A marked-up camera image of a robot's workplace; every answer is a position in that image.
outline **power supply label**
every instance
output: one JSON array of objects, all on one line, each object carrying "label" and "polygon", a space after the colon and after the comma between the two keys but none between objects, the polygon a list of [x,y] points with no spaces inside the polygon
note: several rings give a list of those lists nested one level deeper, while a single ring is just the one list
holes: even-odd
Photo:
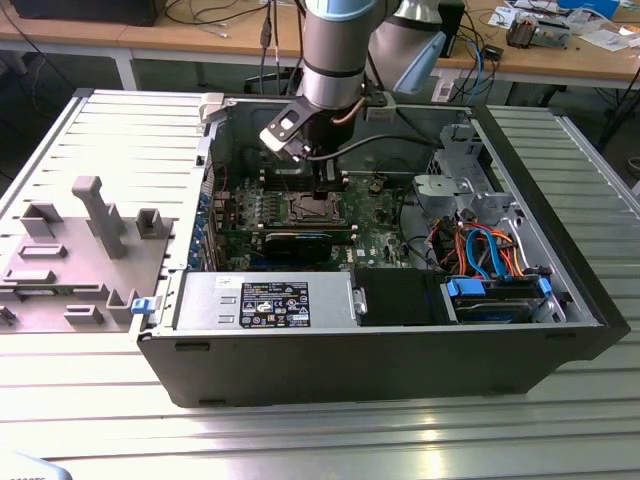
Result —
[{"label": "power supply label", "polygon": [[311,326],[307,282],[243,283],[240,303],[243,328]]}]

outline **blue latch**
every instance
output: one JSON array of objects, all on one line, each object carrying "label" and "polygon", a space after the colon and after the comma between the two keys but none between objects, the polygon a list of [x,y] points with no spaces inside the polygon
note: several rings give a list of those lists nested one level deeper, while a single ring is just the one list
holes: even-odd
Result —
[{"label": "blue latch", "polygon": [[486,294],[482,280],[477,278],[453,278],[447,283],[450,297],[482,297]]},{"label": "blue latch", "polygon": [[546,278],[541,278],[538,280],[538,285],[540,286],[540,290],[542,290],[542,294],[545,297],[551,295],[551,283]]},{"label": "blue latch", "polygon": [[156,305],[161,297],[141,297],[136,298],[131,304],[131,313],[134,315],[149,315],[156,311]]}]

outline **wire bundle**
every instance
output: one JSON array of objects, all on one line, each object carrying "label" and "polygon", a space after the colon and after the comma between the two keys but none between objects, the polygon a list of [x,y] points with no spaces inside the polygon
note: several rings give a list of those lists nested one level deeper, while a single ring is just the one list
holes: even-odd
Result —
[{"label": "wire bundle", "polygon": [[[428,244],[432,244],[433,238],[439,231],[440,227],[436,225],[427,239]],[[474,241],[483,241],[488,245],[479,261],[474,258]],[[444,268],[452,261],[456,262],[447,273],[467,275],[471,268],[477,273],[477,277],[489,280],[491,277],[482,265],[486,257],[490,256],[493,270],[498,276],[525,276],[518,259],[518,243],[501,230],[492,229],[480,223],[464,223],[456,228],[453,242],[454,248],[439,262],[440,268]]]},{"label": "wire bundle", "polygon": [[[500,62],[489,60],[491,62],[491,68],[492,68],[491,73],[486,78],[482,79],[482,73],[485,68],[482,51],[484,50],[484,47],[485,47],[485,41],[482,35],[478,32],[478,30],[476,30],[473,19],[471,18],[469,13],[465,10],[464,14],[469,20],[469,24],[471,26],[467,27],[466,25],[460,25],[460,29],[464,29],[470,32],[472,36],[465,33],[464,31],[458,30],[458,34],[456,35],[456,38],[465,41],[469,55],[472,58],[474,58],[474,66],[473,68],[469,69],[469,73],[467,74],[460,88],[454,85],[454,89],[456,90],[456,93],[453,95],[450,101],[453,102],[458,97],[460,97],[461,101],[464,101],[464,96],[470,95],[470,98],[466,102],[467,104],[470,104],[475,98],[477,98],[479,95],[482,95],[485,92],[487,92],[485,99],[488,98],[489,95],[491,95],[491,90],[493,89],[493,85],[495,83],[496,71],[500,68]],[[467,83],[469,82],[471,78],[471,73],[474,70],[477,71],[476,79],[471,89],[467,90],[466,89]],[[485,85],[487,82],[489,84],[485,86],[482,90],[480,90],[480,87],[482,87],[482,85]]]}]

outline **desk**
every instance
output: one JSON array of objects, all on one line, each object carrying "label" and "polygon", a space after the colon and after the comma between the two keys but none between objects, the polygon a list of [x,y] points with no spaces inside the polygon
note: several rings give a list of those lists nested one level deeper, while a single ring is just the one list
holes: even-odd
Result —
[{"label": "desk", "polygon": [[[194,8],[216,4],[217,0],[194,0]],[[576,85],[603,88],[626,88],[640,59],[629,49],[616,53],[572,38],[567,50],[543,47],[519,50],[506,46],[505,30],[484,25],[489,10],[500,0],[471,0],[471,16],[483,36],[492,36],[490,43],[504,48],[505,53],[496,79],[510,82]],[[238,5],[205,14],[204,18],[219,18],[248,9],[254,2],[243,0]],[[257,65],[260,61],[259,35],[264,18],[262,11],[228,22],[225,29],[230,38],[220,38],[195,26],[180,25],[166,17],[154,27],[21,19],[13,7],[10,15],[23,31],[47,53],[104,56],[116,62],[123,87],[136,90],[137,81],[131,62],[134,59],[175,60],[202,63],[233,63]],[[186,5],[172,10],[174,16],[190,20]],[[293,66],[298,58],[298,26],[293,7],[281,7],[279,13],[280,64]],[[616,21],[640,21],[640,14],[624,12]],[[434,71],[440,77],[439,87],[473,68],[473,59],[464,44],[457,42],[451,58],[440,59]],[[0,50],[32,51],[15,29],[0,15]],[[275,63],[273,55],[266,63]]]}]

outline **metal table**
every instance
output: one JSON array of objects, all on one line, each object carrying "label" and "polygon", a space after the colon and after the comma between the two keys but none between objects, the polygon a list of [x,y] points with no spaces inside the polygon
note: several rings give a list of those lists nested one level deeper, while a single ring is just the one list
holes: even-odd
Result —
[{"label": "metal table", "polygon": [[[101,175],[105,199],[117,201],[123,215],[128,203],[132,210],[149,204],[179,226],[198,103],[198,95],[151,92],[74,98],[0,202],[0,261],[22,233],[13,217],[26,200],[57,195],[56,205],[73,214],[75,202],[60,198],[70,172]],[[120,121],[128,128],[117,127]],[[109,152],[109,144],[123,142],[135,147],[135,159]],[[110,188],[113,182],[127,188]],[[176,228],[172,245],[182,240]],[[76,480],[185,472],[635,479],[640,300],[632,292],[624,300],[631,334],[595,361],[566,365],[526,396],[185,410],[170,402],[126,332],[4,334],[0,441],[67,468]]]}]

